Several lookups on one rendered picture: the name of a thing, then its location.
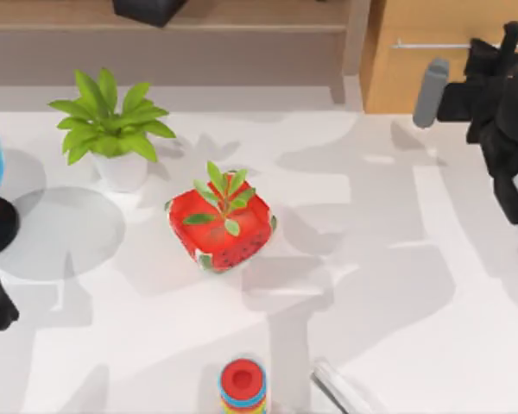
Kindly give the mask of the wooden cupboard door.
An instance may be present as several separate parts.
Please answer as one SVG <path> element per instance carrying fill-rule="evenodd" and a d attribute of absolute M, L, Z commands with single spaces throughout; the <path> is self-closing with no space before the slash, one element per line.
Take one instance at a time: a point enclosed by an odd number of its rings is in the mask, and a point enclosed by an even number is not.
<path fill-rule="evenodd" d="M 405 43 L 499 45 L 503 25 L 518 21 L 518 0 L 371 0 L 359 78 L 369 114 L 410 114 L 428 64 L 449 61 L 449 79 L 461 81 L 468 49 L 393 49 Z"/>

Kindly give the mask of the white flat board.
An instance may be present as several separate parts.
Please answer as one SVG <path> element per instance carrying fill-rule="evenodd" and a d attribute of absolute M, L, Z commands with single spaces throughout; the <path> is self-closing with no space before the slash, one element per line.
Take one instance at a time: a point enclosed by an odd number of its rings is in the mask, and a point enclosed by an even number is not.
<path fill-rule="evenodd" d="M 343 414 L 375 414 L 358 390 L 326 359 L 314 361 L 311 378 Z"/>

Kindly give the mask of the green plant in white pot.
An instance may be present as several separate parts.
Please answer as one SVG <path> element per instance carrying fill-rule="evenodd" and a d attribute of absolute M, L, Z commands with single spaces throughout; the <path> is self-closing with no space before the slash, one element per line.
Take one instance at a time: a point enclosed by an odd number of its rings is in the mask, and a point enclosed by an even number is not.
<path fill-rule="evenodd" d="M 132 85 L 120 98 L 117 80 L 107 68 L 101 68 L 96 78 L 76 69 L 74 80 L 77 98 L 48 104 L 66 115 L 57 124 L 65 132 L 61 151 L 66 163 L 72 166 L 89 155 L 111 190 L 139 189 L 148 176 L 148 165 L 158 161 L 150 137 L 176 137 L 162 121 L 169 112 L 148 98 L 149 82 Z"/>

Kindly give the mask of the stack of coloured rings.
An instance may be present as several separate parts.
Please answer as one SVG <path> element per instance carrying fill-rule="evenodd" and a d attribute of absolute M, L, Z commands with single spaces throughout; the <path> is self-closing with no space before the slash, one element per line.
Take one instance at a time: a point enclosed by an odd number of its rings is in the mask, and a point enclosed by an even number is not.
<path fill-rule="evenodd" d="M 267 414 L 267 377 L 250 358 L 226 364 L 218 381 L 224 414 Z"/>

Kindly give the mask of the wooden open shelf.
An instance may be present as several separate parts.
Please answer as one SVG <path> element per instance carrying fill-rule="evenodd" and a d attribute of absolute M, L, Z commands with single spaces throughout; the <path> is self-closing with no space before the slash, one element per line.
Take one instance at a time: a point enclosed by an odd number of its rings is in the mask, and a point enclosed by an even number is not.
<path fill-rule="evenodd" d="M 0 0 L 0 86 L 68 86 L 113 71 L 120 85 L 327 86 L 358 72 L 370 0 L 186 0 L 164 28 L 112 0 Z"/>

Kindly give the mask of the black box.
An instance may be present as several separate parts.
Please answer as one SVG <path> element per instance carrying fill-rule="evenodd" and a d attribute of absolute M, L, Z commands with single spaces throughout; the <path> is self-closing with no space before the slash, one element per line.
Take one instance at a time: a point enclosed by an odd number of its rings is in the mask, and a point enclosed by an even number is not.
<path fill-rule="evenodd" d="M 112 0 L 117 16 L 164 28 L 187 0 Z"/>

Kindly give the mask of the red watermelon plant pot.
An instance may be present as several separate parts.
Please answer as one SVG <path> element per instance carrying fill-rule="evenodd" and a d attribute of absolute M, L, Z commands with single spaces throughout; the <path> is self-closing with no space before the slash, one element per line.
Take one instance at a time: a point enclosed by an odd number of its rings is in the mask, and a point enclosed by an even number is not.
<path fill-rule="evenodd" d="M 165 203 L 171 230 L 204 270 L 224 273 L 263 248 L 278 220 L 247 181 L 245 169 L 223 172 L 212 161 L 208 181 Z"/>

